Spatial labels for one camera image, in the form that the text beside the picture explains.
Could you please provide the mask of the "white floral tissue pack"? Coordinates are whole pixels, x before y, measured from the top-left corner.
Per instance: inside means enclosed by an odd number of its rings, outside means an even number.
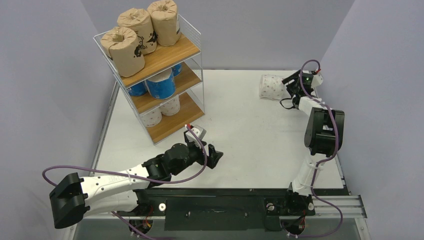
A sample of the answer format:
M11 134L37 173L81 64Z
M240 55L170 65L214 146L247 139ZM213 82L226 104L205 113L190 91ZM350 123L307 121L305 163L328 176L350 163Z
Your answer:
M259 81L259 98L282 100L287 93L283 80L284 78L279 75L263 74Z

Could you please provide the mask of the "white red-dotted toilet roll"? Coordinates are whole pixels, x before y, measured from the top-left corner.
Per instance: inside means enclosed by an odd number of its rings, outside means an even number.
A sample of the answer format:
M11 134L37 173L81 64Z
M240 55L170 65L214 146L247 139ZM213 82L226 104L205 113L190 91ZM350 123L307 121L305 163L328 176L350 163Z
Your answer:
M141 123L146 128L158 125L162 120L162 113L159 108L155 108L146 114L140 114Z
M160 112L164 116L173 116L177 114L180 109L181 105L179 96L174 97L159 107Z

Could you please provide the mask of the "white wire wooden shelf rack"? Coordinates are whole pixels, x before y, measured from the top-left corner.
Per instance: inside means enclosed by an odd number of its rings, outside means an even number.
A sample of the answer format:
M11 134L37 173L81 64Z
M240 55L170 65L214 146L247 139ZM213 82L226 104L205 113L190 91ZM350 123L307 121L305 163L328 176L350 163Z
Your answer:
M104 33L93 37L115 79L109 108L117 97L124 98L154 145L205 114L202 35L183 16L177 19L179 40L159 45L144 57L144 68L130 77L120 76L107 57L101 46Z

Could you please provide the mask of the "blue white roll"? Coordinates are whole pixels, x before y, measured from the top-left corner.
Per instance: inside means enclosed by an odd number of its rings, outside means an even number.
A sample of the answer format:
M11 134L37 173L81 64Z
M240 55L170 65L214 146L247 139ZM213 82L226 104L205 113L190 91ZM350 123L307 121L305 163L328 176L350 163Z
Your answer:
M171 68L164 70L146 80L150 95L158 100L168 99L176 92L176 84Z

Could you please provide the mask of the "blue toilet roll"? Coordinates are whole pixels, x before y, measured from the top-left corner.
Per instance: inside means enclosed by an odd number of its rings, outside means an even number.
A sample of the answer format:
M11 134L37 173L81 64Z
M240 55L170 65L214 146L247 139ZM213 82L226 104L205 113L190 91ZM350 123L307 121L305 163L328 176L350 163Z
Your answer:
M179 64L174 65L174 66L171 68L172 73L173 73L173 76L174 76L174 77L178 76L178 75L181 73L182 68L183 68L182 63L179 63Z

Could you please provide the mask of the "blue cartoon-face roll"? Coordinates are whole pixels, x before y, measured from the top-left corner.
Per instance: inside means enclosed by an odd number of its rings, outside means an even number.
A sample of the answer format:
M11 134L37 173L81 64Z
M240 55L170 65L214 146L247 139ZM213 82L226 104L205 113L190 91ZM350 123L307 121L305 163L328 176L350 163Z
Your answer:
M142 81L127 88L127 92L132 97L139 97L148 92L145 83Z

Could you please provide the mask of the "brown roll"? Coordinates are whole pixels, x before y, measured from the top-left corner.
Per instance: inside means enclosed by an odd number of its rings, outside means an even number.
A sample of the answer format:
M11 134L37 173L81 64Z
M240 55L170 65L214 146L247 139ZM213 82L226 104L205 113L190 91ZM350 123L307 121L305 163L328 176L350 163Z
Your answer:
M177 4L173 0L158 0L152 2L147 11L157 34L157 42L164 47L176 44L181 37Z
M132 29L137 34L141 53L148 55L157 48L157 34L149 12L143 8L131 8L121 13L117 19L119 27Z
M136 32L128 27L114 27L100 40L101 46L119 73L131 77L145 66L145 59Z

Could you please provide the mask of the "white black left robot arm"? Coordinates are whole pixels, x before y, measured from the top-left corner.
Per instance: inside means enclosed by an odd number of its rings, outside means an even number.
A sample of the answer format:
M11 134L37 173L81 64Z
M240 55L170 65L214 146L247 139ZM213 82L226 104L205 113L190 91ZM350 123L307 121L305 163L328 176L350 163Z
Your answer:
M172 180L193 163L203 169L213 169L223 157L212 144L202 140L197 129L184 132L184 143L176 143L164 153L123 171L100 170L99 176L67 174L49 194L55 229L64 229L83 218L108 212L134 212L143 215L149 201L137 192L162 184L177 184Z

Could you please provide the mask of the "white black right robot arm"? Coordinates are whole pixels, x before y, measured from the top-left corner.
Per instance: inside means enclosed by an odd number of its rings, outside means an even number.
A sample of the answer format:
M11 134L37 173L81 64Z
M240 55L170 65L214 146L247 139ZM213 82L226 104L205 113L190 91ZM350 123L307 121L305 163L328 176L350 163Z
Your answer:
M282 80L292 107L308 116L304 145L310 152L282 199L282 210L289 216L304 216L313 212L312 190L319 173L325 162L333 159L343 144L345 113L327 108L321 99L314 96L312 83L315 76L316 72L303 73L298 70Z

